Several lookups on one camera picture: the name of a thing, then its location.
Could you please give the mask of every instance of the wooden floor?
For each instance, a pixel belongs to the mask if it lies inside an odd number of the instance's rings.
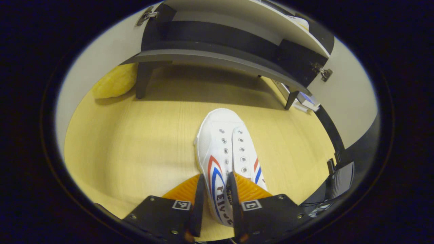
[[[124,218],[147,196],[161,196],[199,173],[193,146],[199,126],[209,111],[228,108],[249,129],[270,193],[300,204],[327,178],[334,149],[313,112],[286,111],[285,102],[265,77],[161,68],[144,99],[137,100],[134,89],[118,98],[83,98],[66,134],[66,166],[92,201]],[[232,236],[205,204],[197,240]]]

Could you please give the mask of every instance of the yellow pillow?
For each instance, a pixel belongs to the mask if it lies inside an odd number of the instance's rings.
[[[93,87],[95,98],[117,97],[127,93],[135,84],[138,63],[119,65],[102,77]]]

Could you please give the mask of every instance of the metal hinge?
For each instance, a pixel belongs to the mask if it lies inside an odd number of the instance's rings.
[[[140,19],[137,21],[136,26],[141,26],[145,20],[149,18],[156,18],[158,16],[158,12],[152,12],[153,8],[153,6],[150,6],[145,10]]]
[[[321,73],[322,75],[322,80],[323,81],[327,81],[330,76],[333,74],[333,71],[331,69],[323,69],[322,66],[318,63],[310,63],[310,65],[312,66],[312,70],[318,74]]]

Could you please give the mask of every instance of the red stripe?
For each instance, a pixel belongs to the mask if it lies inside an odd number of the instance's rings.
[[[218,168],[220,169],[220,173],[221,173],[221,168],[220,168],[220,164],[217,162],[217,160],[211,155],[210,156],[210,160],[208,161],[208,184],[210,185],[210,191],[211,191],[211,178],[210,178],[210,174],[211,174],[211,165],[213,164],[213,162],[215,162],[218,166]]]
[[[253,171],[256,171],[256,167],[258,167],[259,160],[256,158],[255,166],[253,167]]]

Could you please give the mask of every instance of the white sneaker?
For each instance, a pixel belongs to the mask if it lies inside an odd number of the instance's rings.
[[[233,226],[226,193],[229,173],[235,171],[266,190],[250,134],[234,111],[216,109],[205,117],[194,145],[198,167],[205,176],[211,215],[217,222]]]

